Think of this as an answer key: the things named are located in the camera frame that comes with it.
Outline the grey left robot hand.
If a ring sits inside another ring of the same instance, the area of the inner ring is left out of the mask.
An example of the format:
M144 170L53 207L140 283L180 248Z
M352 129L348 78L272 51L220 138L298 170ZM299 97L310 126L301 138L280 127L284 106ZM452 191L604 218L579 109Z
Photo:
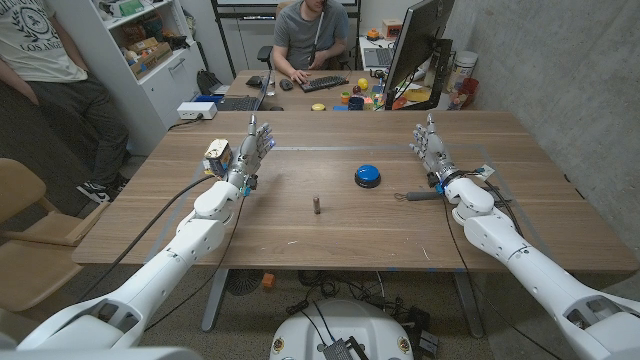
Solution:
M255 190L257 187L256 172L260 168L261 161L275 144L276 142L271 136L270 125L264 123L258 127L257 117L252 113L247 136L233 153L227 182L240 190L245 188Z

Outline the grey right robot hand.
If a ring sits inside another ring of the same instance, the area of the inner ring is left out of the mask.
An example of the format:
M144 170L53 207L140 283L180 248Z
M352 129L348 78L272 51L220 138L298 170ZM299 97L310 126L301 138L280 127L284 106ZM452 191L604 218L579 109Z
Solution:
M462 176L462 171L454 164L444 142L436 133L431 113L425 125L417 124L413 130L414 141L409 144L427 170L430 187L445 189L453 180Z

